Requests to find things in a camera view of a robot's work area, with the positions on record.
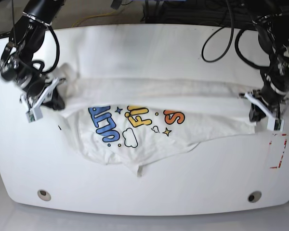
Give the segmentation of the white printed T-shirt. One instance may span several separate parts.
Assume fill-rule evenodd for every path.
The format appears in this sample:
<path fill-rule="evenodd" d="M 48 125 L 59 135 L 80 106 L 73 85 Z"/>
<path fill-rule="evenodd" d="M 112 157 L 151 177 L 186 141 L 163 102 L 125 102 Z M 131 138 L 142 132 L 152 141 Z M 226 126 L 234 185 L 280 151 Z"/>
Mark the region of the white printed T-shirt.
<path fill-rule="evenodd" d="M 222 82 L 80 77 L 59 68 L 66 107 L 66 137 L 84 159 L 122 164 L 136 176 L 143 167 L 187 153 L 201 142 L 257 132 L 249 102 L 237 99 L 247 86 Z"/>

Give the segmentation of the red tape rectangle marker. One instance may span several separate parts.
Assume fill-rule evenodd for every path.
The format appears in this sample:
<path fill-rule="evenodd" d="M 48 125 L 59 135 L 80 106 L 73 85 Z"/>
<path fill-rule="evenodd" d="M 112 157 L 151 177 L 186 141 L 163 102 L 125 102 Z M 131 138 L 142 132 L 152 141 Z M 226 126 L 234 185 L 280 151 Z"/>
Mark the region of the red tape rectangle marker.
<path fill-rule="evenodd" d="M 286 133 L 274 133 L 270 139 L 266 165 L 269 169 L 279 169 L 286 150 L 288 135 Z"/>

